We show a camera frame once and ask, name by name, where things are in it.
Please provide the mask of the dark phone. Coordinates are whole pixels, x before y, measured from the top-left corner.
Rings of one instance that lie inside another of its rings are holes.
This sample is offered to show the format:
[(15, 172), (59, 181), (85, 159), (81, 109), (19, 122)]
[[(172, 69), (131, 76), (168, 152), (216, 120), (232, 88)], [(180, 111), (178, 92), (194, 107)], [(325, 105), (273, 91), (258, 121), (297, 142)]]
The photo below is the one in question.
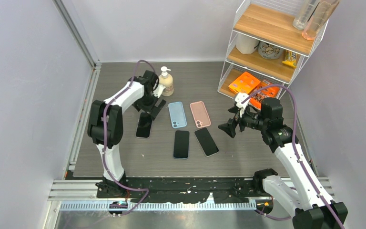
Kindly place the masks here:
[(152, 118), (148, 113), (140, 113), (135, 136), (137, 138), (149, 138), (152, 122)]

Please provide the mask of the black smartphone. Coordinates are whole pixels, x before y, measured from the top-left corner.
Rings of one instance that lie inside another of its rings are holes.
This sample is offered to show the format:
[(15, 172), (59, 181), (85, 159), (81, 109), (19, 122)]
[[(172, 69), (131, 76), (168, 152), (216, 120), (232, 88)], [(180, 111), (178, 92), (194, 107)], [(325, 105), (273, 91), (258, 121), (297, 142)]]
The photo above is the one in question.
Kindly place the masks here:
[(194, 134), (206, 157), (210, 157), (219, 152), (219, 148), (207, 128), (199, 129)]

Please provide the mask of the light blue phone case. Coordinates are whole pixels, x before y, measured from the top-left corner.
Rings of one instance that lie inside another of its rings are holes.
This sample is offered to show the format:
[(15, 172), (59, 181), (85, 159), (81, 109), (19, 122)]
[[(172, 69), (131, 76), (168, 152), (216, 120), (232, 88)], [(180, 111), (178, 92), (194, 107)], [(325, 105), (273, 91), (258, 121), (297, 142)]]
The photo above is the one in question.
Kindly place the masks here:
[(173, 102), (168, 104), (171, 125), (174, 129), (187, 126), (186, 115), (182, 102)]

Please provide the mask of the pink phone case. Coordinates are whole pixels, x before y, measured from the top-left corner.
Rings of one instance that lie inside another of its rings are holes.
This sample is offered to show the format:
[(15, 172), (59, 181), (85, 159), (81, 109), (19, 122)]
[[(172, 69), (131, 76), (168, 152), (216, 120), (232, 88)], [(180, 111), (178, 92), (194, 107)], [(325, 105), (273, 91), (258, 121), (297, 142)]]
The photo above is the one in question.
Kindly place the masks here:
[(197, 128), (204, 128), (211, 125), (211, 120), (203, 101), (190, 103), (190, 109)]

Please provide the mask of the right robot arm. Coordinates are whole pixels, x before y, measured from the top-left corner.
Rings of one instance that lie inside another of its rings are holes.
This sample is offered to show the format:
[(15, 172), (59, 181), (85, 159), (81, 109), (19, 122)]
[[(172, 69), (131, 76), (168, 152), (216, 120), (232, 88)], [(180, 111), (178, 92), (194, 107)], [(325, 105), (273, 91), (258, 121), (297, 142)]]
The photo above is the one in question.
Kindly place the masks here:
[(237, 127), (260, 131), (262, 140), (285, 167), (293, 187), (289, 187), (273, 169), (255, 172), (253, 190), (260, 196), (274, 197), (289, 214), (295, 229), (343, 229), (348, 210), (335, 202), (309, 166), (298, 143), (295, 128), (284, 124), (280, 100), (267, 97), (261, 110), (251, 111), (250, 98), (239, 93), (234, 97), (234, 114), (219, 129), (235, 137)]

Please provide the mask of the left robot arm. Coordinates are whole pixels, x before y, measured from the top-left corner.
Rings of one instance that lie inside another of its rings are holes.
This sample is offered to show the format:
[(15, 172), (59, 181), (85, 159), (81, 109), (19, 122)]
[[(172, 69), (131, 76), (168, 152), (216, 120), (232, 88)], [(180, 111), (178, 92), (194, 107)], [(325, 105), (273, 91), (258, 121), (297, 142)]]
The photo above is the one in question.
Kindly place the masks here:
[(120, 198), (129, 189), (125, 180), (125, 170), (120, 158), (120, 142), (123, 137), (123, 114), (129, 107), (142, 111), (155, 120), (166, 104), (160, 100), (163, 87), (158, 75), (145, 71), (142, 76), (134, 76), (110, 98), (92, 102), (87, 134), (98, 148), (103, 165), (103, 182), (109, 185), (109, 192)]

